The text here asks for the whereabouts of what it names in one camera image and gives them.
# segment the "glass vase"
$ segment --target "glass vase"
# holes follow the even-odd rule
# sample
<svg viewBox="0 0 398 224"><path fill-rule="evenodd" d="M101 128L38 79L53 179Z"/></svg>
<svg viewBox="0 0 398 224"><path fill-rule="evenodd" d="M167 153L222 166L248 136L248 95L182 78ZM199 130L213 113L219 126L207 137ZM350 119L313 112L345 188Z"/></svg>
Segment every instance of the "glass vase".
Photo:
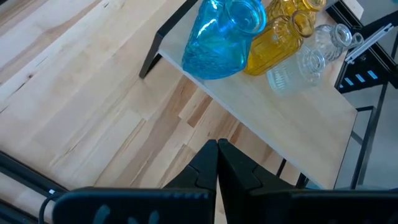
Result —
<svg viewBox="0 0 398 224"><path fill-rule="evenodd" d="M182 68L202 79L228 77L247 63L251 42L266 26L258 0L204 0L182 58Z"/></svg>
<svg viewBox="0 0 398 224"><path fill-rule="evenodd" d="M268 69L294 54L301 47L303 38L313 32L308 14L296 11L293 16L279 16L272 20L257 36L249 52L244 71L249 75L263 75Z"/></svg>
<svg viewBox="0 0 398 224"><path fill-rule="evenodd" d="M361 34L351 35L348 27L343 24L323 24L315 28L314 34L304 44L311 49L318 49L326 63L330 63L338 59L344 51L361 45L363 41Z"/></svg>
<svg viewBox="0 0 398 224"><path fill-rule="evenodd" d="M292 95L320 83L325 59L307 46L267 72L271 88L280 96Z"/></svg>
<svg viewBox="0 0 398 224"><path fill-rule="evenodd" d="M326 0L272 0L267 6L267 20L271 21L278 16L292 16L295 11L301 10L308 13L313 24L317 12L321 11Z"/></svg>

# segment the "blue glass vase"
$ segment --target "blue glass vase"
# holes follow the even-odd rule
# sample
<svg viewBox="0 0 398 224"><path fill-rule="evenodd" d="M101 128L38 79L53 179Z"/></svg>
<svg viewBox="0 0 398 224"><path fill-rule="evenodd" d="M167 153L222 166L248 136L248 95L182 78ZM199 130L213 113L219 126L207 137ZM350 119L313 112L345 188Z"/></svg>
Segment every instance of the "blue glass vase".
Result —
<svg viewBox="0 0 398 224"><path fill-rule="evenodd" d="M182 58L182 68L202 79L224 78L247 63L251 42L266 26L258 0L203 0Z"/></svg>

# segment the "blue light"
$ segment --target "blue light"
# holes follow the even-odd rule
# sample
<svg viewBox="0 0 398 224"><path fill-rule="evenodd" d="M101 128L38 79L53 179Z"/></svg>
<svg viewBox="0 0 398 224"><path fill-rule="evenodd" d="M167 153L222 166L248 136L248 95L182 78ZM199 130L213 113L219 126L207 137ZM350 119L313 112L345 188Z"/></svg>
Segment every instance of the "blue light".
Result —
<svg viewBox="0 0 398 224"><path fill-rule="evenodd" d="M368 74L373 78L373 79L378 79L379 77L377 77L377 75L372 71L372 70L369 70L368 71Z"/></svg>
<svg viewBox="0 0 398 224"><path fill-rule="evenodd" d="M356 74L355 76L360 82L365 82L365 79L363 79L360 74Z"/></svg>
<svg viewBox="0 0 398 224"><path fill-rule="evenodd" d="M349 78L344 78L344 80L346 80L346 82L347 82L349 85L351 85L351 86L354 85L354 83L353 83Z"/></svg>

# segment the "yellow glass bottle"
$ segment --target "yellow glass bottle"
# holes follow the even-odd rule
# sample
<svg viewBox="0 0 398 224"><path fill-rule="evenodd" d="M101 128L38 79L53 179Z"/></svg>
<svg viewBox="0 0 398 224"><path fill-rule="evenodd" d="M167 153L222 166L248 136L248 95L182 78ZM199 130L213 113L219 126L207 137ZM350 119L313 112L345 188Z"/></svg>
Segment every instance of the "yellow glass bottle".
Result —
<svg viewBox="0 0 398 224"><path fill-rule="evenodd" d="M313 23L304 11L293 16L279 16L268 23L250 48L248 64L244 71L249 75L262 75L298 51L304 37L313 33Z"/></svg>
<svg viewBox="0 0 398 224"><path fill-rule="evenodd" d="M272 0L267 6L267 21L278 16L292 16L295 11L305 11L315 24L317 12L325 7L326 0Z"/></svg>

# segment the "table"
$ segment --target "table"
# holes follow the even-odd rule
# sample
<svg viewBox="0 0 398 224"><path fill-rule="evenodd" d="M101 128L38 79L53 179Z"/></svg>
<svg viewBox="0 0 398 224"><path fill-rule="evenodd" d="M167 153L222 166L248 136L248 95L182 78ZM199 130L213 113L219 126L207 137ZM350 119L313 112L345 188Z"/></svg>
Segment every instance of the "table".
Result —
<svg viewBox="0 0 398 224"><path fill-rule="evenodd" d="M342 63L325 72L325 82L298 95L280 98L266 76L239 72L220 80L201 80L181 68L182 55L201 1L163 38L159 53L251 131L325 189L335 185L357 111L330 84ZM317 23L334 23L326 12Z"/></svg>

